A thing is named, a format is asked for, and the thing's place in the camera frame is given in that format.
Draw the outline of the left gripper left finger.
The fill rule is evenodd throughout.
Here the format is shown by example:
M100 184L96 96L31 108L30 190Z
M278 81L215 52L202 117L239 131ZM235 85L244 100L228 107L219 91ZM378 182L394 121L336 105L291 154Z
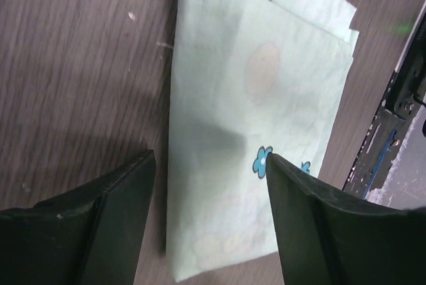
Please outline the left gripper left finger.
M156 161L146 150L31 208L1 211L2 284L132 284Z

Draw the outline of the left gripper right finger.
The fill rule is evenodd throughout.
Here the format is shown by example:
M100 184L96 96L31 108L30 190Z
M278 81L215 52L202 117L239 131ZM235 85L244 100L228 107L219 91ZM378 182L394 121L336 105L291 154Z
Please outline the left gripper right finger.
M286 284L424 284L425 209L345 193L278 154L266 178Z

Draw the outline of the mint green floral cloth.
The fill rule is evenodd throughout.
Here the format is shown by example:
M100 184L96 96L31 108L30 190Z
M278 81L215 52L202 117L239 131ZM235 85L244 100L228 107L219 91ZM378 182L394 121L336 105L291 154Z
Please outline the mint green floral cloth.
M346 0L178 0L166 217L175 281L277 251L266 159L319 174L355 12Z

